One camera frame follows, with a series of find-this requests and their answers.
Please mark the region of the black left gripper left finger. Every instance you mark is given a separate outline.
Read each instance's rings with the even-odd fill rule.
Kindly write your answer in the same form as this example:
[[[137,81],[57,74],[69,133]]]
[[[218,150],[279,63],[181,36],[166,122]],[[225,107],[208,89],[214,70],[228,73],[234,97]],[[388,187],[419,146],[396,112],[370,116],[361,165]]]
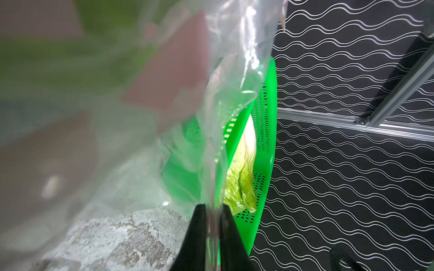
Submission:
[[[195,207],[178,256],[170,271],[204,271],[206,242],[206,207]]]

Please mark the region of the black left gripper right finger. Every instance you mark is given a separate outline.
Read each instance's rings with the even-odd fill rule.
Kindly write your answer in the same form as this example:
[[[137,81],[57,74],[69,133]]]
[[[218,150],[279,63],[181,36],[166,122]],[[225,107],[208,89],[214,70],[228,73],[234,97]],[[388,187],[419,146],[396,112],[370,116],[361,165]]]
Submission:
[[[230,207],[222,205],[220,218],[220,265],[222,271],[255,271],[238,232]]]

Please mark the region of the chinese cabbage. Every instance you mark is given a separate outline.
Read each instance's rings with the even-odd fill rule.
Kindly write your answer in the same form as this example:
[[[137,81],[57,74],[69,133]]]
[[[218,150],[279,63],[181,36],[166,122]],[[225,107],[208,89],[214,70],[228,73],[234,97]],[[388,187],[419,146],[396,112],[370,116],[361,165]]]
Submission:
[[[227,171],[224,204],[232,214],[257,210],[257,196],[254,188],[254,163],[257,154],[257,139],[253,118],[250,116],[236,152]]]

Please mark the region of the zip-top bag with cabbage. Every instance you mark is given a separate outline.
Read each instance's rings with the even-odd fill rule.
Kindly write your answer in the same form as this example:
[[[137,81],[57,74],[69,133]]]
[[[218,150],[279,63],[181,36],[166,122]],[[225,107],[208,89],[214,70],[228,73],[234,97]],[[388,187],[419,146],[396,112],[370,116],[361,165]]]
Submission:
[[[146,266],[206,207],[217,264],[223,132],[259,95],[287,1],[2,1],[1,269],[43,269],[80,220],[148,215]],[[174,199],[170,157],[199,177]]]

